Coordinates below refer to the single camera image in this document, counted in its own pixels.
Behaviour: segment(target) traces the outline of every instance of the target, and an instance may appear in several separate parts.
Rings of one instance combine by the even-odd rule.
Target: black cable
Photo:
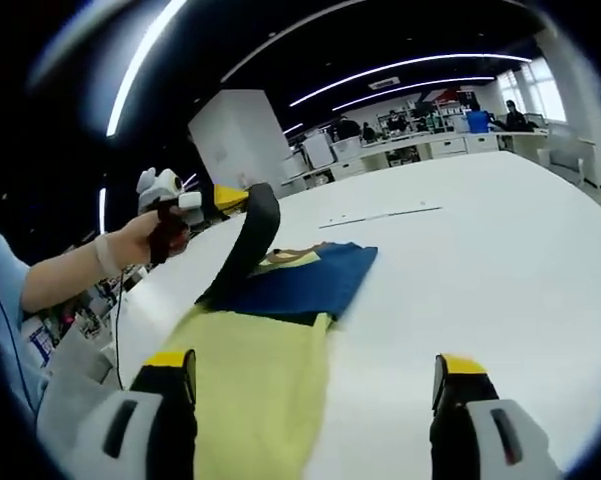
[[[24,396],[27,399],[27,404],[29,408],[34,414],[34,425],[37,423],[38,418],[38,409],[33,407],[33,401],[29,396],[29,388],[27,387],[27,382],[24,379],[24,372],[22,371],[22,363],[20,362],[20,355],[18,355],[18,347],[16,346],[16,340],[13,337],[13,330],[11,330],[11,325],[9,324],[9,315],[7,315],[7,311],[2,304],[2,300],[0,300],[0,310],[2,310],[2,315],[4,316],[4,321],[7,323],[7,328],[9,329],[9,336],[11,337],[11,344],[13,345],[13,352],[16,356],[16,363],[18,365],[18,372],[20,373],[20,380],[22,381],[22,389],[24,390]]]
[[[116,375],[118,376],[118,384],[120,390],[124,390],[122,386],[122,379],[120,378],[120,337],[118,337],[118,321],[120,320],[120,307],[122,306],[122,281],[124,279],[124,272],[120,274],[120,293],[118,294],[118,311],[116,312]]]

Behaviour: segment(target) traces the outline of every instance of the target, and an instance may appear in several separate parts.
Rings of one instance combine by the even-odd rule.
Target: white tabletop
[[[442,209],[320,229],[338,216]],[[272,247],[353,241],[379,253],[328,333],[330,379],[306,478],[430,478],[434,357],[488,370],[567,469],[601,426],[601,208],[508,152],[380,170],[280,201]],[[196,237],[127,295],[125,384],[211,283],[243,217]]]

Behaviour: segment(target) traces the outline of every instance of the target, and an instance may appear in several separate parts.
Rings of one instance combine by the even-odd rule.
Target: human hand
[[[177,208],[172,208],[172,213],[179,214]],[[132,219],[117,232],[107,234],[109,248],[114,260],[120,269],[129,265],[144,265],[151,259],[149,235],[156,229],[160,220],[158,212],[143,213]],[[169,256],[177,255],[187,246],[187,228],[169,241]]]

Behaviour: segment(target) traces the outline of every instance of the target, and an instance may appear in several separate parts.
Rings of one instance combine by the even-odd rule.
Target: desk drawer
[[[495,135],[467,135],[467,152],[496,152],[498,151],[498,139]]]
[[[364,162],[362,160],[352,160],[350,162],[337,162],[331,167],[331,173],[334,180],[342,180],[343,178],[352,177],[366,172]]]
[[[431,156],[433,158],[446,157],[453,154],[467,153],[464,138],[452,138],[451,140],[440,140],[431,142]]]

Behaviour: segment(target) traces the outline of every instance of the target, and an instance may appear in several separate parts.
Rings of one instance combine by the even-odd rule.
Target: window
[[[566,122],[567,116],[564,113],[558,86],[547,61],[540,57],[523,65],[522,75],[529,88],[534,113],[541,113],[550,120]]]
[[[500,87],[502,100],[505,103],[507,100],[513,100],[516,102],[518,111],[527,113],[527,107],[525,106],[524,100],[522,100],[522,95],[520,94],[520,87],[518,86],[516,77],[511,70],[503,73],[502,75],[498,75],[498,86]]]

